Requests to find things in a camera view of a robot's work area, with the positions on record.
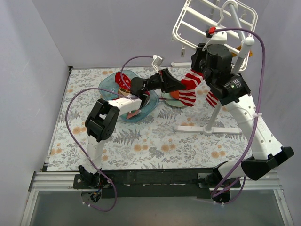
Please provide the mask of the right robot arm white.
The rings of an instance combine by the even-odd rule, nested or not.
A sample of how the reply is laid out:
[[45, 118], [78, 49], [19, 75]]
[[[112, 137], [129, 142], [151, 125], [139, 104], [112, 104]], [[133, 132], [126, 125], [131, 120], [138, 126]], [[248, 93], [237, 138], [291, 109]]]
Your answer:
[[222, 44], [200, 43], [191, 57], [192, 69], [200, 72], [217, 97], [238, 123], [248, 140], [249, 158], [238, 162], [227, 161], [213, 168], [204, 182], [218, 187], [226, 186], [230, 178], [247, 176], [258, 180], [294, 155], [291, 147], [284, 147], [272, 134], [254, 103], [251, 91], [238, 72], [243, 62], [239, 58], [232, 66], [232, 53]]

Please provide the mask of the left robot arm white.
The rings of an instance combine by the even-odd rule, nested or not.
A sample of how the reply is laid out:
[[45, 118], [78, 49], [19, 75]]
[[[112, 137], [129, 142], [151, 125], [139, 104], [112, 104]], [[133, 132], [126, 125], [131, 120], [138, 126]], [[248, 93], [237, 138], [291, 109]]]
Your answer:
[[89, 188], [100, 184], [101, 160], [105, 140], [114, 132], [118, 117], [146, 106], [149, 97], [147, 91], [160, 89], [163, 93], [183, 90], [186, 85], [171, 75], [168, 69], [159, 70], [153, 76], [143, 79], [131, 79], [130, 94], [116, 100], [99, 99], [88, 115], [87, 128], [87, 162], [79, 166], [82, 180]]

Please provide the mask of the red snowflake sock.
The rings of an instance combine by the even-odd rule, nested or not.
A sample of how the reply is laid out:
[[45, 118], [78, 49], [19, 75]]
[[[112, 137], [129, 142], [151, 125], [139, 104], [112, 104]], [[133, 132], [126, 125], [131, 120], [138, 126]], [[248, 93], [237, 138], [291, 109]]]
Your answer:
[[121, 74], [121, 72], [117, 72], [115, 74], [115, 83], [119, 85], [119, 87], [129, 90], [131, 87], [131, 80], [125, 75]]

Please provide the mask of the red white striped sock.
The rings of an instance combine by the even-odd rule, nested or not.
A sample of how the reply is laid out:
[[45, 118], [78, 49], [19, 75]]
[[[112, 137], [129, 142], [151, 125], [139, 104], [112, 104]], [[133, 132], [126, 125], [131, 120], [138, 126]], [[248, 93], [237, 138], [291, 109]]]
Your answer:
[[186, 86], [185, 89], [179, 90], [179, 101], [189, 107], [193, 107], [196, 101], [196, 87], [204, 80], [201, 72], [190, 70], [181, 83]]

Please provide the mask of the beige brown striped sock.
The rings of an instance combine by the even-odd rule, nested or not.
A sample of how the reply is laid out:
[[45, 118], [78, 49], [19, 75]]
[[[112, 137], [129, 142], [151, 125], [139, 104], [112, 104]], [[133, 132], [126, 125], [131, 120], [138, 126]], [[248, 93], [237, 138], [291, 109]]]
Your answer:
[[119, 87], [118, 94], [123, 95], [123, 96], [128, 96], [130, 94], [130, 91], [127, 89], [124, 89], [122, 87]]

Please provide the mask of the pink sock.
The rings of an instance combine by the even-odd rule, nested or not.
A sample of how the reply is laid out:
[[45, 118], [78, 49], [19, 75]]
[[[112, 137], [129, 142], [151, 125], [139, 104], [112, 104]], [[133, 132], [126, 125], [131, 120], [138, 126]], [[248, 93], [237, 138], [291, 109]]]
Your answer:
[[140, 113], [141, 113], [141, 110], [140, 110], [140, 109], [135, 110], [135, 111], [132, 111], [132, 112], [128, 112], [128, 113], [127, 113], [127, 119], [130, 119], [130, 118], [132, 118], [132, 117], [134, 117], [134, 116], [137, 116], [137, 115], [140, 114]]

